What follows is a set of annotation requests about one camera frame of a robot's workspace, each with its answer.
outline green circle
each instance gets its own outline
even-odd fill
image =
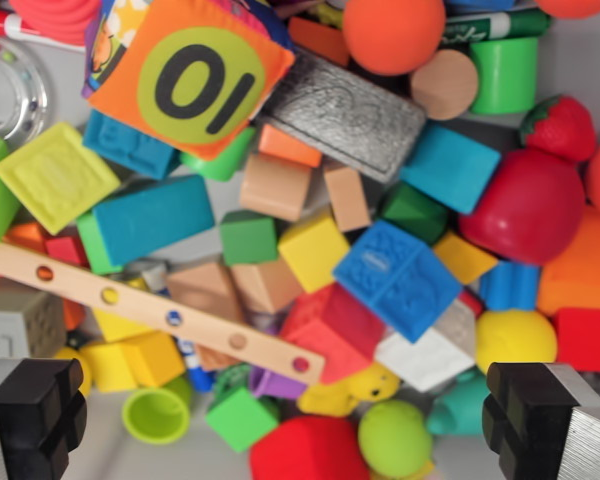
[[[158,79],[167,62],[180,50],[191,45],[204,45],[215,51],[225,67],[222,89],[213,104],[202,114],[179,119],[165,114],[156,104]],[[229,121],[214,134],[207,128],[245,74],[254,83]],[[214,27],[179,30],[167,36],[147,55],[138,81],[138,105],[144,120],[159,134],[180,143],[203,145],[229,135],[257,107],[265,85],[265,70],[258,53],[239,35]],[[187,105],[200,94],[209,78],[209,68],[202,62],[191,64],[180,76],[173,92],[176,105]]]

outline orange ball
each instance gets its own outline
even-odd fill
[[[402,75],[435,53],[445,21],[443,0],[350,0],[343,32],[362,67],[378,75]]]

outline embossed blue block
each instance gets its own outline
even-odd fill
[[[489,310],[535,310],[539,281],[539,267],[501,261],[480,278],[480,297]]]
[[[82,143],[104,158],[156,180],[166,178],[179,164],[173,147],[95,110]]]
[[[400,179],[457,212],[473,211],[500,162],[500,152],[430,124]]]
[[[416,342],[462,290],[424,242],[382,220],[358,239],[333,273],[410,342]]]

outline gray metallic block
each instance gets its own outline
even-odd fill
[[[426,115],[405,98],[298,49],[258,120],[387,182],[409,156]]]

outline green cylinder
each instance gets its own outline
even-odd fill
[[[473,113],[500,115],[534,107],[537,37],[473,43],[470,52],[480,78],[478,95],[471,106]]]

